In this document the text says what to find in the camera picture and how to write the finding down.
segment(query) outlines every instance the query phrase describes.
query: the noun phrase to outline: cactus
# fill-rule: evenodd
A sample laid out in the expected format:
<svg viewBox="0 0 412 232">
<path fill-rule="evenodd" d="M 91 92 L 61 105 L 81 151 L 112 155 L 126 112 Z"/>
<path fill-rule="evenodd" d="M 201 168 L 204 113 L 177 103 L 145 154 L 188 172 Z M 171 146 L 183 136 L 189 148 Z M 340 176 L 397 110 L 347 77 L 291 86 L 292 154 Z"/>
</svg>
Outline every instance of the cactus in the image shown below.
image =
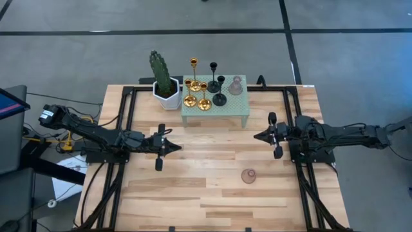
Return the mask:
<svg viewBox="0 0 412 232">
<path fill-rule="evenodd" d="M 174 85 L 170 79 L 169 70 L 163 57 L 156 51 L 150 53 L 150 66 L 157 81 L 158 92 L 161 97 L 168 98 L 174 94 Z"/>
</svg>

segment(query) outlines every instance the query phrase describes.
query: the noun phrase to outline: paper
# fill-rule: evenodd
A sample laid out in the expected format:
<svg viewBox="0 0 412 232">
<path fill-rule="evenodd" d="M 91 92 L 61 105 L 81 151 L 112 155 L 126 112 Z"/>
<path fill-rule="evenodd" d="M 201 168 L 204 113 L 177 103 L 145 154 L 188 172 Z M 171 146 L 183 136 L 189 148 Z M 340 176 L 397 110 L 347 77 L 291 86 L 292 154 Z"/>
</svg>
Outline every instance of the paper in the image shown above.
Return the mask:
<svg viewBox="0 0 412 232">
<path fill-rule="evenodd" d="M 86 158 L 82 157 L 80 155 L 77 155 L 75 158 L 72 157 L 72 158 L 62 160 L 62 161 L 58 162 L 57 165 L 64 166 L 64 167 L 67 167 L 67 168 L 71 168 L 75 171 L 79 171 L 81 173 L 86 174 L 86 171 L 88 170 L 86 168 L 87 164 L 85 162 L 80 161 L 80 160 L 86 161 Z M 70 182 L 66 182 L 66 181 L 63 181 L 63 180 L 56 179 L 56 178 L 51 178 L 51 179 L 53 180 L 53 188 L 54 188 L 55 198 L 58 198 L 58 199 L 56 199 L 57 201 L 62 201 L 64 199 L 68 198 L 68 197 L 73 196 L 76 193 L 80 193 L 83 189 L 83 186 L 78 185 L 78 184 L 73 186 L 74 184 L 70 183 Z"/>
</svg>

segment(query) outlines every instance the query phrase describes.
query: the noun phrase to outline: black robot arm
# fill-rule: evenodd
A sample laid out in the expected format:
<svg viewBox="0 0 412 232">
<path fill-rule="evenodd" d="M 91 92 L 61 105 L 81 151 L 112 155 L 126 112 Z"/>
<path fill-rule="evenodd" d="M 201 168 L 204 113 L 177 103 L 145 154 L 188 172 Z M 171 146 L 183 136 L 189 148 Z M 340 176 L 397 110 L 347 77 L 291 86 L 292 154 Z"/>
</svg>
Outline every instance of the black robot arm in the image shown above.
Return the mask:
<svg viewBox="0 0 412 232">
<path fill-rule="evenodd" d="M 280 141 L 289 141 L 290 150 L 300 154 L 301 162 L 332 163 L 334 157 L 328 156 L 337 146 L 362 145 L 367 148 L 384 149 L 390 145 L 389 136 L 411 127 L 412 117 L 398 122 L 388 128 L 356 123 L 341 127 L 321 124 L 314 118 L 300 115 L 295 118 L 295 126 L 286 123 L 276 124 L 276 114 L 269 113 L 269 127 L 254 136 L 276 146 L 274 156 L 279 159 L 283 155 Z"/>
<path fill-rule="evenodd" d="M 160 124 L 157 133 L 145 138 L 139 131 L 109 130 L 81 119 L 70 113 L 69 108 L 59 105 L 45 105 L 39 117 L 40 125 L 51 129 L 66 129 L 85 139 L 98 144 L 103 152 L 119 155 L 121 153 L 156 153 L 156 170 L 162 170 L 162 157 L 182 147 L 169 142 L 164 135 L 172 129 L 165 130 L 165 124 Z"/>
</svg>

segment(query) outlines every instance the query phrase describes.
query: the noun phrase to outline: wooden table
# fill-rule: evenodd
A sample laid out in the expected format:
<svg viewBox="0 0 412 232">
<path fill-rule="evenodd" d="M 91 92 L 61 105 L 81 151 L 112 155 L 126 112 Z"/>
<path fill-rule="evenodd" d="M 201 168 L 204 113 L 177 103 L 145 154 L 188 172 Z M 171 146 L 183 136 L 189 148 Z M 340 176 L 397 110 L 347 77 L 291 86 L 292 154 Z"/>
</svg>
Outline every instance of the wooden table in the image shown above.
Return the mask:
<svg viewBox="0 0 412 232">
<path fill-rule="evenodd" d="M 122 88 L 108 86 L 99 123 L 116 117 Z M 302 113 L 322 122 L 315 88 L 297 89 Z M 254 231 L 304 231 L 299 185 L 287 143 L 282 143 L 283 158 L 274 160 L 274 148 L 253 139 L 253 135 L 267 129 L 269 112 L 277 113 L 278 122 L 286 121 L 282 93 L 250 92 L 249 103 L 245 129 L 240 120 L 230 118 L 195 118 L 184 128 L 180 110 L 165 111 L 151 92 L 138 92 L 132 130 L 148 136 L 157 131 L 159 123 L 166 123 L 166 128 L 173 129 L 167 138 L 183 149 L 166 156 L 161 172 L 155 171 L 155 154 L 131 154 L 122 183 L 116 231 L 167 231 L 169 226 L 177 231 L 244 231 L 246 227 Z M 115 123 L 106 127 L 115 128 Z M 77 224 L 86 186 L 97 167 L 93 164 L 88 168 Z M 106 168 L 107 164 L 92 184 L 85 217 L 101 200 Z M 257 172 L 252 184 L 241 179 L 246 168 Z M 338 222 L 349 226 L 336 174 L 325 164 L 314 164 L 314 168 L 320 198 Z M 111 205 L 109 202 L 105 226 L 109 224 Z M 310 205 L 316 226 L 312 201 Z"/>
</svg>

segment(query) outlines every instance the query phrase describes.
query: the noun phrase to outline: white hexagonal pot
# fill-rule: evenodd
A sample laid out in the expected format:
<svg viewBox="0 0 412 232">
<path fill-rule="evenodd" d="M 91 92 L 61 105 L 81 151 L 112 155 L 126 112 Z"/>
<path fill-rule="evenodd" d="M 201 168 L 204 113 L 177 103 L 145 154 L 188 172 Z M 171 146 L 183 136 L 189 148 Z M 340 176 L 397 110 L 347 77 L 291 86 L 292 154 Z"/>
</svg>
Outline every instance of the white hexagonal pot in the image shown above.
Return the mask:
<svg viewBox="0 0 412 232">
<path fill-rule="evenodd" d="M 155 96 L 165 110 L 177 110 L 182 103 L 182 92 L 180 91 L 179 81 L 175 78 L 170 78 L 174 81 L 177 92 L 168 98 L 163 98 L 155 93 L 157 81 L 153 83 L 153 96 Z"/>
</svg>

